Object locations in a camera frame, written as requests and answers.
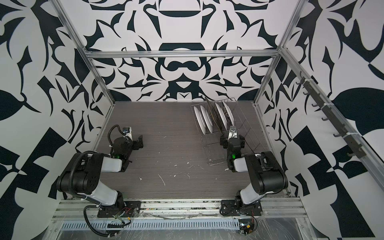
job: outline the white plate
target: white plate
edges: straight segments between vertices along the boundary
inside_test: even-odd
[[[225,118],[223,109],[221,109],[221,107],[217,103],[215,103],[215,105],[217,107],[218,113],[220,114],[221,120],[223,121],[223,125],[225,127],[225,130],[228,130],[228,127],[227,127],[228,123],[227,123],[227,119]]]
[[[222,102],[225,109],[227,110],[227,113],[229,115],[229,119],[231,119],[231,122],[232,122],[232,125],[231,126],[234,126],[235,125],[235,119],[233,118],[233,115],[232,115],[232,112],[231,112],[231,109],[229,109],[228,105],[225,103],[225,102]]]
[[[200,105],[201,112],[203,113],[203,117],[205,120],[205,123],[207,124],[208,130],[213,133],[214,132],[214,126],[212,124],[211,118],[208,116],[207,110],[203,107],[203,105]]]
[[[203,121],[203,118],[201,117],[201,112],[197,109],[197,107],[193,107],[193,108],[195,110],[196,118],[200,125],[200,129],[203,132],[203,134],[205,134],[205,123]]]

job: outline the plate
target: plate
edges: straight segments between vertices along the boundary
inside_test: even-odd
[[[212,114],[212,118],[214,119],[215,124],[217,125],[220,132],[223,133],[223,128],[221,127],[221,124],[218,120],[217,113],[216,113],[215,109],[213,108],[211,101],[209,101],[207,98],[205,98],[205,100],[207,101],[209,111]]]
[[[207,110],[202,105],[200,105],[200,108],[201,108],[201,112],[203,113],[203,117],[204,117],[205,123],[207,124],[208,130],[211,133],[213,133],[214,132],[214,126],[212,124],[211,118],[208,116]]]
[[[195,114],[196,114],[196,118],[197,118],[197,122],[199,123],[200,125],[200,129],[201,131],[203,132],[203,134],[205,134],[205,123],[203,121],[203,118],[201,117],[201,112],[197,109],[197,107],[193,107],[194,110],[195,110]]]
[[[231,120],[231,123],[232,123],[231,126],[235,126],[235,119],[233,118],[231,109],[229,109],[228,105],[225,102],[222,102],[222,103],[223,103],[223,105],[224,105],[224,107],[228,113],[229,119]]]
[[[223,125],[225,127],[225,130],[228,130],[228,123],[227,123],[227,119],[225,118],[223,109],[221,109],[221,107],[217,103],[215,103],[215,105],[217,107],[217,111],[220,114],[221,120],[223,121]]]

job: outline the black and white patterned wall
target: black and white patterned wall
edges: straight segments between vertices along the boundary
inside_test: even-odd
[[[288,50],[383,158],[382,1],[310,0]],[[383,239],[384,193],[282,59],[259,102],[319,239]]]
[[[47,0],[0,0],[0,239],[43,232],[55,182],[90,150],[109,101]]]
[[[253,100],[272,57],[99,58],[116,101]]]
[[[62,1],[91,51],[276,49],[296,3],[297,0]],[[270,57],[97,61],[98,70],[117,101],[199,101],[205,97],[253,100]]]

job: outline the wire dish rack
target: wire dish rack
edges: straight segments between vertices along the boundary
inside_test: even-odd
[[[225,102],[228,105],[228,107],[231,109],[233,118],[235,120],[237,134],[238,135],[240,134],[245,138],[246,143],[245,143],[245,147],[241,149],[242,153],[246,154],[246,153],[255,152],[256,148],[261,144],[261,142],[258,136],[253,131],[251,125],[249,124],[247,118],[245,117],[236,99],[230,98],[225,100],[211,101],[214,108],[216,108],[215,103],[217,103],[221,107],[222,106],[221,102]],[[213,133],[210,133],[210,131],[206,129],[206,134],[203,134],[203,132],[200,129],[200,126],[194,111],[194,107],[197,107],[200,111],[201,105],[207,110],[208,115],[211,118],[211,121],[214,125]],[[207,102],[192,105],[191,109],[195,118],[195,124],[197,127],[197,131],[199,132],[201,144],[203,146],[208,165],[212,166],[212,165],[227,162],[227,150],[220,145],[220,136],[222,133],[220,132],[218,126],[215,124],[213,120],[213,117],[211,112],[209,111]],[[228,130],[225,130],[225,127],[222,126],[222,131],[224,136],[228,138],[229,126],[228,126]]]

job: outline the white scrap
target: white scrap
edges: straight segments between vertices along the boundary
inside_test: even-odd
[[[158,174],[159,175],[159,174]],[[159,175],[159,177],[161,178],[161,180],[163,181],[163,183],[164,183],[164,180],[163,180],[163,178]],[[164,186],[166,185],[166,183],[164,183]]]

